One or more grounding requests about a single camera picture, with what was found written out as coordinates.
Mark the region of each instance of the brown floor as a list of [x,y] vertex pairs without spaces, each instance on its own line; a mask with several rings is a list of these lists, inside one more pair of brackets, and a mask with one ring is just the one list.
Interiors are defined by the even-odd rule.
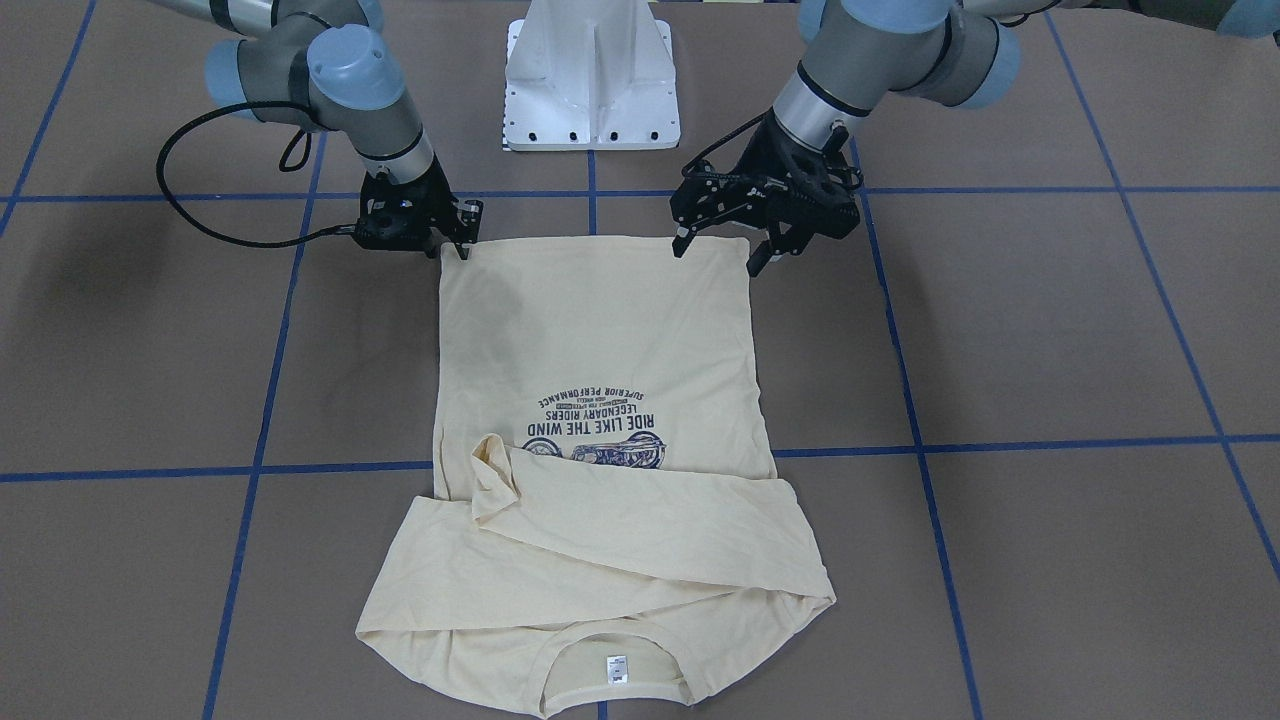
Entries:
[[[512,154],[525,5],[384,6],[485,238],[669,233],[680,165],[803,50],[794,5],[658,5],[681,147]],[[436,265],[241,250],[160,201],[219,28],[0,17],[0,719],[507,717],[353,635],[430,487]],[[1280,51],[1124,13],[1018,33],[988,110],[886,99],[868,222],[753,283],[780,471],[840,605],[695,710],[563,717],[1280,717]],[[201,131],[173,184],[262,240],[351,219],[347,141],[282,176],[288,136]]]

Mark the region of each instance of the printed graphic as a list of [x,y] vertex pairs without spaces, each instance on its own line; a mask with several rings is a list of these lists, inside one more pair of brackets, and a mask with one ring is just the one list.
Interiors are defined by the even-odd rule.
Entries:
[[544,437],[535,437],[530,439],[525,443],[525,450],[532,452],[534,455],[554,455],[556,457],[564,457],[564,455],[559,451],[559,446]]
[[[530,439],[525,443],[525,450],[534,455],[564,457],[559,446],[544,437]],[[643,430],[623,442],[580,445],[573,448],[568,459],[593,465],[618,465],[621,468],[652,470],[662,465],[662,459],[666,454],[667,446],[662,442],[662,438],[648,430]]]
[[[641,411],[644,398],[643,392],[618,387],[579,387],[543,397],[524,448],[579,462],[655,469],[667,445],[653,432],[654,415]],[[588,441],[589,436],[600,437]],[[566,455],[562,447],[573,450]]]

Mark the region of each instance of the light blue joint cap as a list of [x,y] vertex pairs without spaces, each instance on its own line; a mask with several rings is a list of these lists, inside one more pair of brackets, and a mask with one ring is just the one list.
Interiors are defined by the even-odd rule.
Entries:
[[[244,86],[239,81],[238,51],[241,40],[223,40],[205,56],[205,88],[219,108],[247,102]],[[252,110],[232,113],[237,118],[256,120]]]
[[827,10],[827,0],[800,0],[800,37],[805,42],[813,42],[822,29],[822,14]]
[[317,35],[307,47],[307,67],[320,92],[352,110],[381,110],[404,94],[404,70],[383,36],[365,26]]
[[947,19],[954,0],[840,0],[863,24],[895,35],[920,35]]
[[1014,79],[1018,78],[1018,69],[1023,64],[1023,49],[1018,45],[1018,35],[1002,24],[997,23],[996,27],[998,28],[997,37],[1000,38],[1000,45],[996,47],[996,58],[991,63],[991,72],[987,73],[987,79],[982,81],[977,92],[970,95],[964,102],[956,105],[956,108],[964,108],[965,110],[986,108],[1004,97],[1009,92],[1009,88],[1014,86]]
[[387,22],[383,15],[383,6],[378,4],[378,0],[358,0],[360,9],[365,12],[365,20],[367,20],[369,27],[383,32],[383,23]]
[[1280,0],[1235,0],[1217,26],[1219,35],[1266,37],[1280,32]]

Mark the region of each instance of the black cable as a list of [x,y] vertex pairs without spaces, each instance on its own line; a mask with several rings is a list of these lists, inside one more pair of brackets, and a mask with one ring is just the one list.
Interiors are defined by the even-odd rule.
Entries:
[[1057,8],[1061,4],[1062,4],[1062,0],[1051,0],[1051,3],[1048,5],[1044,5],[1039,10],[1032,10],[1030,13],[1023,13],[1023,17],[1018,18],[1016,20],[1009,20],[1007,23],[1006,22],[1001,22],[1000,24],[1002,24],[1005,27],[1018,27],[1018,26],[1025,23],[1027,20],[1032,19],[1032,15],[1038,15],[1041,13],[1047,13],[1047,12],[1052,10],[1053,8]]
[[[166,140],[165,143],[164,143],[164,146],[160,149],[160,155],[156,156],[156,182],[160,184],[160,192],[164,195],[164,199],[166,201],[169,201],[169,205],[173,206],[173,209],[179,215],[182,215],[182,219],[184,219],[188,223],[191,223],[191,225],[193,228],[196,228],[197,231],[200,231],[200,232],[202,232],[202,233],[205,233],[205,234],[207,234],[210,237],[218,238],[218,240],[220,240],[223,242],[229,242],[232,245],[238,245],[241,247],[265,247],[265,249],[293,247],[293,246],[297,246],[297,245],[302,245],[303,242],[310,242],[310,241],[312,241],[312,240],[315,240],[317,237],[325,237],[325,236],[332,236],[332,234],[352,234],[352,233],[355,233],[356,232],[356,225],[353,225],[353,224],[332,225],[332,227],[328,227],[328,228],[324,228],[324,229],[319,229],[319,231],[315,231],[312,233],[308,233],[308,234],[305,234],[305,236],[301,236],[301,237],[296,237],[293,240],[284,240],[284,241],[280,241],[280,242],[253,242],[251,240],[241,240],[238,237],[232,237],[229,234],[224,234],[224,233],[220,233],[220,232],[218,232],[215,229],[211,229],[211,228],[206,227],[204,223],[201,223],[200,220],[197,220],[196,218],[193,218],[191,215],[191,213],[188,213],[187,209],[182,206],[180,202],[178,202],[178,199],[174,197],[173,191],[169,190],[169,182],[165,181],[165,177],[164,177],[164,169],[165,169],[165,164],[169,161],[169,154],[173,152],[173,149],[174,149],[175,145],[178,145],[178,141],[180,141],[183,137],[186,137],[186,135],[189,133],[191,131],[198,128],[200,126],[204,126],[206,123],[216,120],[218,118],[223,118],[223,117],[227,117],[227,115],[230,115],[230,114],[234,114],[234,113],[239,113],[241,110],[256,110],[256,109],[260,109],[260,108],[288,108],[291,110],[297,110],[297,111],[305,114],[307,118],[311,118],[311,122],[316,123],[317,126],[320,124],[316,120],[315,114],[314,114],[314,111],[310,108],[307,108],[306,105],[300,105],[297,102],[288,102],[288,101],[284,101],[284,100],[260,100],[260,101],[255,101],[255,102],[237,102],[234,105],[228,105],[225,108],[219,108],[219,109],[216,109],[216,110],[214,110],[211,113],[205,113],[204,115],[201,115],[201,117],[191,120],[189,123],[187,123],[187,124],[182,126],[180,128],[178,128],[177,131],[174,131],[174,133],[169,136],[169,140]],[[308,140],[308,145],[310,145],[310,136],[308,136],[307,140]],[[285,156],[288,156],[289,151],[292,151],[292,149],[297,145],[297,142],[298,142],[298,137],[294,136],[294,140],[289,143],[289,147],[285,150]]]
[[[302,140],[303,137],[306,137],[307,143],[302,146],[302,159],[294,163],[293,165],[289,165],[288,164],[289,156],[293,155],[293,151],[298,147],[298,141]],[[311,159],[311,133],[302,128],[298,128],[298,132],[297,135],[293,136],[293,140],[291,140],[289,143],[284,146],[284,152],[280,154],[280,161],[279,164],[275,165],[275,169],[280,170],[282,173],[296,173],[301,170],[303,167],[306,167],[307,160],[310,159]]]

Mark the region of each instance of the gray robot arm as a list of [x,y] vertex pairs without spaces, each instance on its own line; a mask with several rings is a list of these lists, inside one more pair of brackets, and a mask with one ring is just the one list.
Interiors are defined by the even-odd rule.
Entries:
[[[773,106],[695,156],[671,197],[680,256],[701,229],[736,222],[768,231],[748,263],[799,255],[814,234],[845,237],[859,223],[861,184],[842,147],[888,92],[948,108],[983,108],[1012,85],[1018,38],[998,22],[1053,6],[1125,8],[1134,0],[803,0],[809,46]],[[1280,29],[1280,0],[1142,0],[1140,12],[1263,37]],[[708,154],[758,126],[728,173]]]
[[253,38],[219,42],[206,59],[205,82],[220,108],[252,105],[234,114],[347,133],[367,170],[356,242],[435,256],[445,240],[434,228],[466,256],[483,205],[453,197],[379,35],[376,0],[151,1]]

